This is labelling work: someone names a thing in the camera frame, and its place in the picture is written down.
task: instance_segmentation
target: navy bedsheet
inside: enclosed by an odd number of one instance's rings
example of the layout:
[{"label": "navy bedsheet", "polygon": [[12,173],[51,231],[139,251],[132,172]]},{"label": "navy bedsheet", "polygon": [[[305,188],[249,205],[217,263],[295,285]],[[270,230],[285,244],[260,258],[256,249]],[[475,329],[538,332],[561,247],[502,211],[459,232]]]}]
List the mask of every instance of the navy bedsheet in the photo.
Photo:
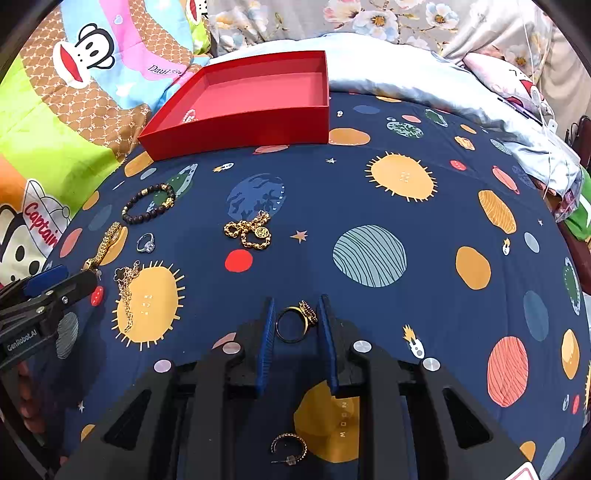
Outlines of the navy bedsheet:
[{"label": "navy bedsheet", "polygon": [[[128,227],[100,268],[101,304],[81,301],[77,333],[71,318],[64,327],[62,358],[46,350],[31,362],[50,442],[65,455],[155,361],[199,359],[257,317],[266,296],[281,309],[301,299],[315,306],[325,293],[367,340],[405,361],[434,357],[448,367],[542,478],[569,456],[586,408],[589,332],[569,252],[539,193],[494,134],[459,117],[331,96],[329,145],[152,165],[138,149],[127,168],[137,174],[121,167],[74,218],[48,259],[71,272],[95,255],[137,191],[170,181],[180,192],[170,211]],[[225,223],[259,210],[272,215],[268,249],[247,251],[224,236]],[[137,253],[149,232],[156,250]],[[134,326],[125,334],[113,274],[135,260],[145,269],[132,283]],[[239,421],[239,479],[355,478],[358,404],[330,399],[316,335],[275,342],[268,389]],[[276,435],[292,431],[313,454],[296,476],[270,465],[268,453]]]}]

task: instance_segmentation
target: pillow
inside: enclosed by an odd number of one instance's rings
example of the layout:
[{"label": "pillow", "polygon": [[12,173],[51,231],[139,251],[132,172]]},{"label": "pillow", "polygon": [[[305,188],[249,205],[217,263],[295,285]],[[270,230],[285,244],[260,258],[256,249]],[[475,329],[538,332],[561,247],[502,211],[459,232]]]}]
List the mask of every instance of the pillow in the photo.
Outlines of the pillow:
[{"label": "pillow", "polygon": [[[466,55],[464,64],[489,90],[527,111],[539,115],[538,108],[532,100],[532,91],[539,93],[539,90],[520,69],[505,60],[480,53]],[[544,96],[541,93],[539,96],[542,114],[553,116],[554,112]]]}]

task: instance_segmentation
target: bed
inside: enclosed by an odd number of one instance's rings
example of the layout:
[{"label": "bed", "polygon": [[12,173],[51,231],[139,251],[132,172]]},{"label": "bed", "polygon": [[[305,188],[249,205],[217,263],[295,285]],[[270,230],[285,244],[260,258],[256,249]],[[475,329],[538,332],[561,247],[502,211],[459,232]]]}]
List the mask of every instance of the bed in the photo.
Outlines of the bed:
[{"label": "bed", "polygon": [[[157,360],[199,359],[257,317],[266,296],[283,308],[315,306],[328,294],[393,356],[445,364],[540,478],[551,478],[579,441],[591,348],[576,270],[528,173],[547,169],[548,151],[563,159],[565,150],[547,145],[535,122],[469,72],[425,49],[332,33],[236,48],[214,62],[297,49],[327,53],[329,144],[157,163],[135,147],[68,218],[43,268],[78,270],[132,195],[162,182],[177,190],[165,215],[125,228],[100,266],[100,303],[82,301],[64,318],[57,355],[48,349],[30,360],[41,405],[30,425],[68,456]],[[553,169],[556,190],[574,182],[568,165]],[[143,202],[135,208],[150,209]],[[226,223],[259,210],[271,215],[268,249],[249,251],[224,236]],[[145,233],[154,236],[151,254],[136,251]],[[142,280],[126,332],[113,277],[135,260]],[[293,431],[314,454],[298,476],[355,477],[358,446],[336,435],[318,361],[314,330],[295,346],[276,342],[265,395],[241,419],[238,478],[291,476],[269,464],[267,449]]]}]

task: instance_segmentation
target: colorful blanket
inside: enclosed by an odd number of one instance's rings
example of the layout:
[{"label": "colorful blanket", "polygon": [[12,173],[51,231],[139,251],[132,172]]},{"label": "colorful blanket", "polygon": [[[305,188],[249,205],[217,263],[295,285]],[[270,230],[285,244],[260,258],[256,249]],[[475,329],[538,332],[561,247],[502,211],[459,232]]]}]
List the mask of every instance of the colorful blanket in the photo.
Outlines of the colorful blanket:
[{"label": "colorful blanket", "polygon": [[65,0],[41,22],[0,86],[0,288],[39,272],[208,46],[178,0]]}]

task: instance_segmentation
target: yellow sun print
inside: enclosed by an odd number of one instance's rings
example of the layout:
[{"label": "yellow sun print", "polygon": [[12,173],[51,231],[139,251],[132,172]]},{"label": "yellow sun print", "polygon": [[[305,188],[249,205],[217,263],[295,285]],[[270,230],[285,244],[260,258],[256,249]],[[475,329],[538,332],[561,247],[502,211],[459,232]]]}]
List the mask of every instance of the yellow sun print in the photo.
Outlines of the yellow sun print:
[{"label": "yellow sun print", "polygon": [[372,159],[367,164],[366,177],[377,183],[376,188],[384,187],[386,192],[392,192],[392,196],[397,194],[409,202],[410,199],[422,202],[437,193],[437,181],[431,176],[433,172],[420,163],[420,160],[386,152],[385,157]]},{"label": "yellow sun print", "polygon": [[127,315],[125,303],[119,299],[117,309],[113,313],[117,317],[112,330],[119,330],[115,338],[121,337],[121,341],[127,339],[127,345],[131,342],[139,344],[139,351],[145,343],[150,348],[150,342],[158,345],[158,340],[164,339],[164,334],[173,329],[173,320],[180,320],[177,309],[181,308],[180,301],[184,296],[178,296],[178,292],[185,287],[178,287],[177,283],[184,278],[184,275],[176,277],[179,270],[172,272],[173,265],[166,268],[160,263],[150,262],[146,267],[142,265],[139,275],[129,284],[131,301],[129,309],[133,315],[132,326],[125,332],[127,327]]}]

